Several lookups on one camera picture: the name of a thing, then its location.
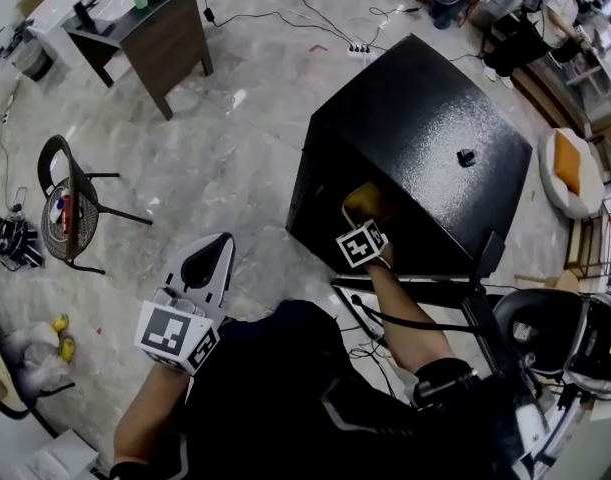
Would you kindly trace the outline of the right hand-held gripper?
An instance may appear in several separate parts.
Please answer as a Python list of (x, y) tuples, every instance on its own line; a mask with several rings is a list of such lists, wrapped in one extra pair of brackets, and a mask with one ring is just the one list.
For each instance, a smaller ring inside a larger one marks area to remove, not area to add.
[(391, 262), (384, 256), (389, 240), (374, 219), (341, 235), (336, 239), (336, 243), (351, 268), (358, 268), (373, 261), (382, 263), (388, 269), (392, 268)]

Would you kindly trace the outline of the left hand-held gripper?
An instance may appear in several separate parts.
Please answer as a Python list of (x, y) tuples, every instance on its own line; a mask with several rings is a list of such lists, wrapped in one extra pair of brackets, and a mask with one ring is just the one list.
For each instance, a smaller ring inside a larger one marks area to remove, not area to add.
[(171, 256), (162, 283), (141, 305), (134, 345), (164, 366), (195, 375), (220, 342), (234, 254), (233, 236), (221, 233)]

